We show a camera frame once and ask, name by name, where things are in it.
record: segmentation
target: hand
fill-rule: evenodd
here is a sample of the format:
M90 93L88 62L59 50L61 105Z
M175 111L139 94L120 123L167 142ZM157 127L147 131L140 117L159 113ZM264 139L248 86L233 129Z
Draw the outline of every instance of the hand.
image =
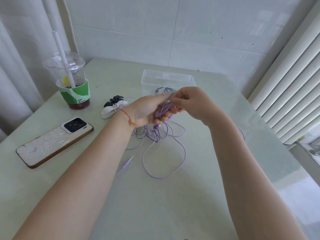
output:
M124 107L123 110L126 111L130 118L134 120L137 127L151 123L160 125L162 122L167 121L172 114L176 114L178 112L176 108L172 107L164 114L161 120L155 118L155 111L157 109L161 109L163 103L170 97L170 95L171 93L158 96L144 96Z
M171 98L178 112L186 110L189 115L202 123L208 125L210 123L212 112L220 109L211 100L211 98L198 87L184 87L179 89Z

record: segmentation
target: cup lid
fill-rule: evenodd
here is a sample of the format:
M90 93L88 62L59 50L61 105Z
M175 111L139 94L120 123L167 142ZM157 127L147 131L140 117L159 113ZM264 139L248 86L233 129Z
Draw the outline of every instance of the cup lid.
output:
M77 53L65 51L66 59L69 63L70 70L78 70L85 66L85 60ZM59 52L53 53L49 58L43 61L43 65L51 70L65 70Z

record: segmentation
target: table surface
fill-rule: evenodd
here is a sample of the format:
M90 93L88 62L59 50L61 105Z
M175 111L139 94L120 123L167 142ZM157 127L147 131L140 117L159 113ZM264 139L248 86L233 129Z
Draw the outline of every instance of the table surface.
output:
M144 69L192 75L243 131L252 154L307 237L318 239L320 188L226 76L100 58L85 67L91 92L88 108L71 110L56 93L0 144L1 239L13 237L46 191L97 136L108 121L101 118L104 103L115 95L141 96ZM15 150L76 116L92 124L94 132L37 169L27 168ZM178 114L174 121L186 128L186 135L178 138L186 148L185 164L168 179L156 180L142 167L142 153L150 140L125 151L120 165L133 159L115 176L90 239L238 239L209 130L187 113ZM138 143L132 137L128 147ZM165 139L146 152L146 167L155 176L165 176L183 156L172 138Z

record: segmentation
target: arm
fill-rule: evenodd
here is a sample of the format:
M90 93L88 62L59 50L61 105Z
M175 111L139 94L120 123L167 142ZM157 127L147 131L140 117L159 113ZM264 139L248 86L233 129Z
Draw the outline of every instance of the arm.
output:
M210 129L228 208L239 239L306 239L230 117L197 87L180 89L171 102L180 107L178 112L186 110Z
M154 118L154 111L169 96L142 97L124 110L138 127L160 124L161 121ZM170 115L166 112L162 121ZM45 194L13 239L87 240L133 129L124 112L116 113Z

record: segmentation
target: left hand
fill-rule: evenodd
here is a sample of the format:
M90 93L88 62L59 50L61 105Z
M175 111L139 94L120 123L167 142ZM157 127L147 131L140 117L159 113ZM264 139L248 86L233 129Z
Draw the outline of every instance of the left hand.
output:
M147 124L160 125L162 122L167 121L172 114L176 114L178 112L176 108L172 107L164 114L161 120L155 118L155 111L159 108L161 109L163 103L170 97L170 95L171 93L157 96L144 96L124 107L123 110L126 111L130 118L134 120L137 127Z

